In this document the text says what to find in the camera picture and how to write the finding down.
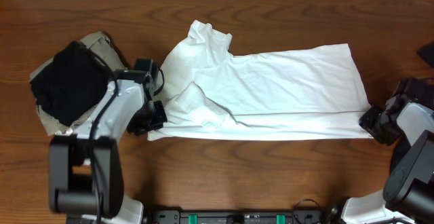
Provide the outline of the white t-shirt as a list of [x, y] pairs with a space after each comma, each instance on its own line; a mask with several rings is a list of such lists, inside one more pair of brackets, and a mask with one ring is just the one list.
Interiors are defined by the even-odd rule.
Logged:
[[240, 141], [367, 138], [369, 108], [347, 44], [236, 56], [231, 35], [194, 21], [162, 64], [167, 137]]

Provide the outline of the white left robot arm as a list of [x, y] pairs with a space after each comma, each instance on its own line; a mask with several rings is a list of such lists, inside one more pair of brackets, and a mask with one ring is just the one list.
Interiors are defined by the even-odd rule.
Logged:
[[118, 70], [88, 120], [50, 142], [49, 203], [67, 223], [146, 223], [144, 205], [127, 196], [119, 156], [125, 132], [140, 136], [163, 127], [160, 68]]

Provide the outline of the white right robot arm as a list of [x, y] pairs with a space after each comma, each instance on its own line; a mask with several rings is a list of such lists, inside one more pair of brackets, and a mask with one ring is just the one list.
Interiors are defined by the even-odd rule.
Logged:
[[433, 105], [396, 94], [384, 110], [372, 107], [360, 119], [362, 128], [380, 143], [401, 138], [407, 147], [382, 190], [349, 198], [339, 223], [433, 222]]

